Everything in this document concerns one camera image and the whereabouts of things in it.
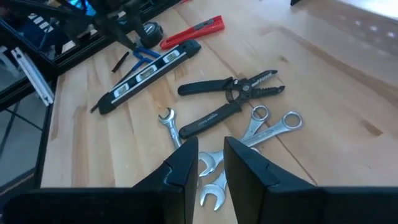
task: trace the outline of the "red handle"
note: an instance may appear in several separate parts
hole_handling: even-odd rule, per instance
[[[175,34],[167,39],[160,41],[162,49],[170,49],[188,39],[194,39],[203,35],[211,34],[224,29],[224,22],[221,16],[216,16],[205,22],[201,22],[181,33]]]

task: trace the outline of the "wooden table surface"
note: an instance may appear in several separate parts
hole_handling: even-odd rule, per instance
[[[181,128],[226,102],[224,93],[179,96],[180,85],[267,69],[278,76],[262,87],[285,85],[285,91],[251,100],[199,134],[200,151],[220,150],[225,136],[240,137],[251,108],[264,104],[268,126],[292,110],[304,120],[300,131],[257,146],[279,166],[315,185],[397,185],[398,22],[332,0],[289,2],[192,0],[168,9],[153,19],[166,36],[217,15],[226,28],[198,39],[196,56],[106,116],[89,110],[135,64],[129,57],[111,73],[125,47],[113,43],[61,76],[42,187],[133,186],[174,151],[159,113],[175,109]],[[218,212],[214,201],[201,207],[197,198],[195,223],[236,223],[229,193]]]

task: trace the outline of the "combination wrench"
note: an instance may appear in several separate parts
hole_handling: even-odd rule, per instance
[[[287,123],[287,119],[291,116],[295,116],[298,119],[298,123],[295,126],[290,126]],[[299,130],[302,126],[303,126],[303,120],[301,116],[296,112],[290,111],[287,114],[285,114],[283,118],[280,121],[278,121],[275,125],[249,138],[243,139],[241,140],[241,142],[247,145],[248,147],[253,147],[256,144],[264,142],[278,134]],[[203,186],[203,190],[200,194],[200,205],[203,206],[203,204],[205,203],[206,196],[208,194],[212,194],[216,197],[216,205],[214,207],[214,211],[220,209],[225,202],[226,183],[227,180],[225,176],[225,170],[223,169],[220,176],[217,177],[215,181]]]
[[[264,110],[265,115],[258,118],[256,113],[259,110]],[[266,106],[259,105],[253,108],[251,111],[251,120],[249,126],[245,130],[241,141],[253,136],[254,133],[256,133],[256,131],[261,127],[261,125],[264,124],[264,122],[266,122],[269,118],[270,112]],[[199,174],[199,177],[206,177],[212,174],[216,170],[218,164],[220,164],[220,162],[224,159],[223,150],[217,152],[199,152],[198,159],[206,164],[206,169]]]
[[[181,143],[180,136],[178,135],[178,130],[175,127],[175,117],[177,114],[173,109],[171,109],[171,108],[167,108],[167,109],[169,111],[169,114],[166,117],[162,117],[161,115],[158,115],[158,119],[159,119],[160,123],[163,124],[164,126],[166,126],[167,129],[169,130],[169,133],[172,137],[174,149],[178,149],[182,145],[182,143]]]

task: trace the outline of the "chrome wrench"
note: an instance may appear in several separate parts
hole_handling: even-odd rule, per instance
[[[295,126],[288,125],[287,119],[289,117],[296,117],[298,123]],[[303,119],[301,118],[301,116],[294,111],[290,111],[287,114],[285,114],[284,117],[280,121],[278,121],[278,123],[276,123],[275,125],[251,136],[250,138],[246,138],[241,142],[245,144],[247,147],[253,147],[256,144],[266,141],[278,134],[299,130],[300,128],[302,128],[302,126],[303,126]]]
[[[200,205],[203,206],[205,204],[206,196],[208,194],[212,194],[216,197],[216,204],[214,206],[214,211],[223,206],[225,202],[225,188],[226,188],[226,176],[225,170],[221,171],[221,174],[215,179],[212,183],[206,184],[203,186],[202,191],[200,193]]]
[[[287,124],[287,119],[290,116],[295,116],[297,118],[298,123],[295,126],[290,126]],[[256,144],[264,142],[278,134],[299,130],[302,126],[303,126],[303,119],[301,118],[301,116],[296,112],[290,111],[287,114],[285,114],[284,117],[280,121],[278,121],[278,123],[276,123],[275,125],[247,139],[244,139],[241,142],[247,145],[248,147],[253,147]],[[225,170],[223,169],[220,176],[218,176],[215,181],[203,186],[203,190],[200,194],[200,205],[203,206],[203,204],[205,203],[206,196],[208,194],[212,194],[216,197],[216,205],[214,207],[214,211],[220,209],[225,202],[226,183],[227,181],[225,176]]]
[[[256,111],[259,109],[264,109],[266,114],[260,118],[256,116]],[[251,137],[256,133],[256,131],[261,127],[261,125],[266,122],[270,117],[270,112],[266,106],[259,105],[252,109],[251,111],[251,120],[248,128],[244,132],[241,139],[246,139]],[[218,164],[224,159],[223,150],[217,152],[199,152],[199,161],[203,161],[206,164],[206,169],[199,174],[199,177],[206,177],[212,174]]]
[[[158,119],[161,124],[163,124],[164,126],[167,127],[167,129],[169,130],[170,136],[172,137],[174,148],[178,149],[182,145],[182,143],[181,143],[180,136],[178,135],[178,130],[175,127],[176,112],[171,108],[167,108],[167,109],[169,111],[169,114],[164,118],[161,117],[161,115],[158,115]]]

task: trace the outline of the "wrench ring end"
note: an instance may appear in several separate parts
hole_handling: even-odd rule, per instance
[[[295,116],[296,118],[298,118],[298,124],[296,126],[290,126],[286,123],[286,119],[289,116]],[[299,130],[303,126],[303,118],[297,112],[294,112],[294,111],[290,111],[287,114],[285,114],[284,117],[282,118],[282,122],[283,122],[284,126],[288,129],[290,129],[291,131]]]
[[[259,115],[260,118],[256,117],[255,112],[258,109],[264,109],[266,111],[266,115],[264,115],[263,117],[261,115]],[[252,117],[252,119],[255,119],[256,121],[266,121],[266,120],[268,120],[269,115],[270,115],[270,112],[268,110],[268,107],[266,107],[264,105],[258,105],[256,107],[254,107],[253,110],[251,110],[251,117]]]

